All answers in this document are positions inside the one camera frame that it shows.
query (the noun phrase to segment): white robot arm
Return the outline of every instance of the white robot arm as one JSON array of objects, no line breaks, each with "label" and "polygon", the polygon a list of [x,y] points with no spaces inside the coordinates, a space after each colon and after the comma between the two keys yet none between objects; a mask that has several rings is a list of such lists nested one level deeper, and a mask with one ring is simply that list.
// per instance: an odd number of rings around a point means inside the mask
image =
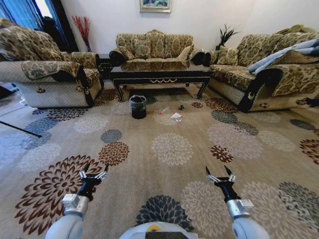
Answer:
[{"label": "white robot arm", "polygon": [[80,239],[82,237],[83,219],[89,202],[93,199],[93,188],[108,176],[109,165],[107,164],[105,170],[99,174],[85,174],[89,167],[90,164],[80,171],[83,182],[80,191],[77,194],[66,194],[62,199],[65,216],[50,227],[45,239]]},{"label": "white robot arm", "polygon": [[232,188],[236,175],[224,166],[229,177],[214,177],[206,167],[207,179],[221,188],[228,212],[233,220],[233,234],[236,239],[269,239],[266,230],[250,218],[249,211],[254,207],[250,200],[242,200]]}]

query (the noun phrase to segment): floor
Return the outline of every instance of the floor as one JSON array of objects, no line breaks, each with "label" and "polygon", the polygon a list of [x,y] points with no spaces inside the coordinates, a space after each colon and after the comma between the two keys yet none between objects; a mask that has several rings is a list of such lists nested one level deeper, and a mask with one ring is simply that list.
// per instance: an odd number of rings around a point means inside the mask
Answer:
[{"label": "floor", "polygon": [[[232,239],[221,191],[205,177],[237,175],[235,191],[272,239],[319,238],[319,109],[244,114],[207,89],[172,85],[124,89],[110,83],[90,109],[37,110],[15,94],[0,100],[0,231],[6,239],[41,239],[63,214],[60,200],[80,188],[78,172],[110,164],[84,220],[84,239],[117,239],[150,221],[177,223],[200,238]],[[147,97],[133,119],[127,99]],[[186,105],[179,111],[179,105]],[[179,112],[175,122],[170,116]]]}]

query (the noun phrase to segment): picture frame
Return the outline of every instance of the picture frame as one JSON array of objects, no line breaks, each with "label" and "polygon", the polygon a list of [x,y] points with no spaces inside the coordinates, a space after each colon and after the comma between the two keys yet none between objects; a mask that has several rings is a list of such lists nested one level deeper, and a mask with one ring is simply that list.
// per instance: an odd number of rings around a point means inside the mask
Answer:
[{"label": "picture frame", "polygon": [[170,13],[171,0],[140,0],[140,12]]}]

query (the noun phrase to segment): trash can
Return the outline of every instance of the trash can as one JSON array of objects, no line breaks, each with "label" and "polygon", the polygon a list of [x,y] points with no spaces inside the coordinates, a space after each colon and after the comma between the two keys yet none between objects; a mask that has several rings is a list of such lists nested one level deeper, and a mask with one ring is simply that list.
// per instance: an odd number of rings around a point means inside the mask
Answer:
[{"label": "trash can", "polygon": [[132,117],[135,119],[143,119],[146,116],[146,98],[144,96],[133,95],[130,98],[130,107],[132,109]]}]

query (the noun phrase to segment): floral upholstered sofa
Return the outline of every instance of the floral upholstered sofa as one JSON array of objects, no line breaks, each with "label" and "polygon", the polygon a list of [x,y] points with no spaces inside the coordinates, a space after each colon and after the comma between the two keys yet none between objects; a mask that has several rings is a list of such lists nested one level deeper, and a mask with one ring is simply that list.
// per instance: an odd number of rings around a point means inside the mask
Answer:
[{"label": "floral upholstered sofa", "polygon": [[294,44],[319,37],[305,28],[272,35],[247,35],[237,49],[221,48],[207,54],[213,78],[210,87],[243,112],[299,107],[297,100],[319,96],[319,58],[287,52],[257,75],[247,67]]},{"label": "floral upholstered sofa", "polygon": [[[117,48],[110,52],[113,66],[129,62],[202,62],[204,51],[194,49],[193,37],[186,34],[164,34],[152,30],[146,34],[121,33],[116,38]],[[180,59],[181,52],[190,46],[186,59]]]},{"label": "floral upholstered sofa", "polygon": [[14,82],[31,107],[91,107],[103,88],[98,55],[60,52],[46,33],[0,18],[0,81]]}]

